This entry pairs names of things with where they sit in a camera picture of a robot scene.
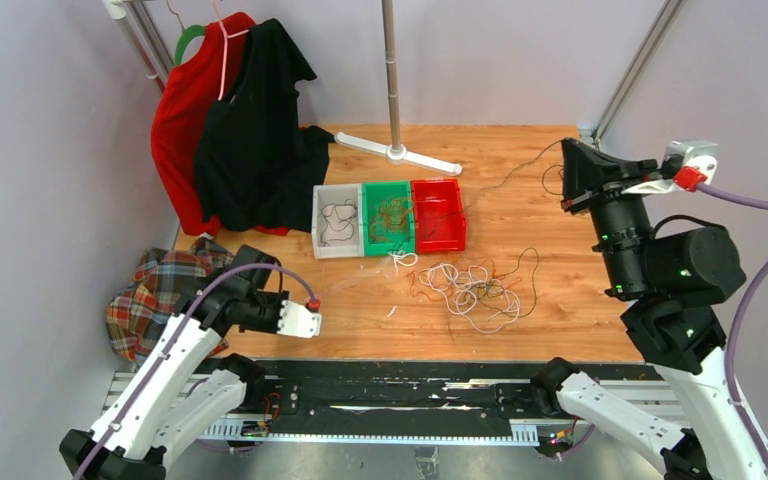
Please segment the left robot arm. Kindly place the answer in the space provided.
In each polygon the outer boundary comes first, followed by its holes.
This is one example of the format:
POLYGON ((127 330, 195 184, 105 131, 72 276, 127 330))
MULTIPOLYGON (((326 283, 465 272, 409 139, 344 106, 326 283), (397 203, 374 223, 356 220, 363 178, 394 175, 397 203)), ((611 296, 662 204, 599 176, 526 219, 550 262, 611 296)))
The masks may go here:
POLYGON ((70 430, 59 451, 76 479, 163 479, 189 445, 226 413, 258 411, 271 395, 265 369, 230 354, 186 397, 190 376, 238 327, 297 338, 319 335, 320 299, 305 304, 286 290, 269 292, 271 272, 297 273, 256 248, 198 278, 181 295, 154 349, 121 395, 87 430, 70 430))

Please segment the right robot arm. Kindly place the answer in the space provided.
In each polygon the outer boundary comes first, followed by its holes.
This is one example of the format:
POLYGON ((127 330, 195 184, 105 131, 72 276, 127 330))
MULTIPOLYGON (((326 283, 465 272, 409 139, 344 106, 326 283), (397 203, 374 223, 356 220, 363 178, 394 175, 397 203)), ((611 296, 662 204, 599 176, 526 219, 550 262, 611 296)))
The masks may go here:
POLYGON ((678 425, 607 391, 571 362, 550 360, 531 379, 542 415, 589 423, 644 457, 666 479, 768 479, 768 438, 737 382, 737 336, 768 263, 748 278, 728 230, 697 220, 664 236, 644 199, 701 192, 768 211, 768 201, 712 186, 713 142, 673 141, 662 160, 622 160, 574 138, 561 141, 562 209, 588 214, 622 322, 645 362, 682 407, 678 425))

